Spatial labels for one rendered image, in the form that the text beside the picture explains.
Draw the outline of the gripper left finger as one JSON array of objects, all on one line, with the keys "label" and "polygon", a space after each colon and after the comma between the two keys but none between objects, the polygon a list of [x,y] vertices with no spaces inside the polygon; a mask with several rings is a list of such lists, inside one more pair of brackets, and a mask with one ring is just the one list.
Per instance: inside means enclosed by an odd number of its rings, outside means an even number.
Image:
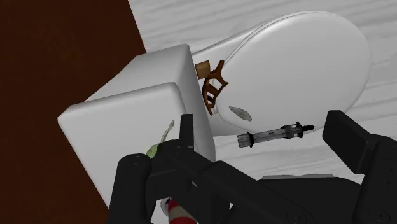
[{"label": "gripper left finger", "polygon": [[172,197],[199,224],[311,224],[311,215],[226,162],[193,149],[193,116],[181,115],[179,139],[154,158],[136,153],[116,168],[107,224],[152,224],[156,200]]}]

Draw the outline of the brown curved rack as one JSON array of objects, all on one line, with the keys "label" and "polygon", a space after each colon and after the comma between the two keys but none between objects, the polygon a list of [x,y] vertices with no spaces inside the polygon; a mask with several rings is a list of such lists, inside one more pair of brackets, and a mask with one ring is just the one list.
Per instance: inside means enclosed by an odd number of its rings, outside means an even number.
[{"label": "brown curved rack", "polygon": [[[219,96],[220,92],[228,85],[228,82],[226,82],[221,75],[224,63],[224,60],[220,60],[216,69],[208,72],[202,87],[204,104],[211,116],[213,115],[212,109],[215,108],[217,97]],[[219,89],[210,84],[210,80],[212,79],[217,80],[221,84]]]}]

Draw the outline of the red and white striped thing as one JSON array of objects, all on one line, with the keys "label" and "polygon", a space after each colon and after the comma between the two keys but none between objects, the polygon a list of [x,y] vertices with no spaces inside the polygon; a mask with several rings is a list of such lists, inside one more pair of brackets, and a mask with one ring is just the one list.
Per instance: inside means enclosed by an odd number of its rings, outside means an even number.
[{"label": "red and white striped thing", "polygon": [[197,220],[171,197],[162,199],[160,206],[168,217],[169,224],[198,224]]}]

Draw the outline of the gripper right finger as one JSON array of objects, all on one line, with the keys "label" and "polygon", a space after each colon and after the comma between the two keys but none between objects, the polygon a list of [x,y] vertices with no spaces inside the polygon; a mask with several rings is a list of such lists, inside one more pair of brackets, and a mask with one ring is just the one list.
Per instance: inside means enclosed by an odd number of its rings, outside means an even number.
[{"label": "gripper right finger", "polygon": [[397,224],[397,141],[371,134],[340,110],[327,113],[323,140],[355,174],[363,174],[352,222]]}]

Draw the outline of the small grey leaf-shaped piece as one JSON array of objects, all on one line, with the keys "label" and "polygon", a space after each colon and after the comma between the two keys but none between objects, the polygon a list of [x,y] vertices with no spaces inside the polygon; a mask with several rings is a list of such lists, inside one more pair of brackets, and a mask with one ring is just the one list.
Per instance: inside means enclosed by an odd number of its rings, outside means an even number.
[{"label": "small grey leaf-shaped piece", "polygon": [[230,109],[233,113],[235,113],[238,117],[240,117],[241,119],[243,119],[243,120],[247,120],[247,121],[249,121],[249,122],[252,120],[251,115],[250,115],[246,110],[244,110],[244,109],[242,109],[242,108],[230,106],[229,109]]}]

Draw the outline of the grey and black syringe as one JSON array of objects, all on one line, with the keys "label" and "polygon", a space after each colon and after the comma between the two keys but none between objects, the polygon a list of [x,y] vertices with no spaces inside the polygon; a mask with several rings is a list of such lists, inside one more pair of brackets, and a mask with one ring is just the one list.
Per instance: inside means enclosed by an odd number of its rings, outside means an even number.
[{"label": "grey and black syringe", "polygon": [[293,139],[296,137],[302,138],[305,132],[314,130],[314,128],[315,126],[313,125],[301,125],[300,122],[296,122],[292,125],[284,125],[280,129],[268,130],[254,134],[246,132],[245,134],[237,135],[237,142],[239,148],[252,148],[254,144],[265,141]]}]

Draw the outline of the pale green leaf-shaped thing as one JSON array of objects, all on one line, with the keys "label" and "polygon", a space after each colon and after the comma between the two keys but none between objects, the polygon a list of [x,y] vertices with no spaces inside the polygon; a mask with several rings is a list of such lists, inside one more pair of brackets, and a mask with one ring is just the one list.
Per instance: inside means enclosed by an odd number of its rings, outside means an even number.
[{"label": "pale green leaf-shaped thing", "polygon": [[171,121],[167,130],[162,134],[162,138],[161,138],[160,142],[157,144],[154,144],[153,146],[151,146],[149,148],[149,150],[146,152],[147,156],[149,156],[150,158],[153,158],[156,155],[158,146],[160,145],[160,143],[163,143],[166,141],[168,133],[172,130],[172,128],[174,126],[174,122],[175,122],[174,120]]}]

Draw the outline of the tan wooden block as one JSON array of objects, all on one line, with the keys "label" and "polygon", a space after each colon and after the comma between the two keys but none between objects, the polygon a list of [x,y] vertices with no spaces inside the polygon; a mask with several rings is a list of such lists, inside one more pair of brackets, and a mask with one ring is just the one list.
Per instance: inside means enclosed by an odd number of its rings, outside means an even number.
[{"label": "tan wooden block", "polygon": [[210,62],[207,60],[195,64],[195,70],[199,80],[207,78],[211,72]]}]

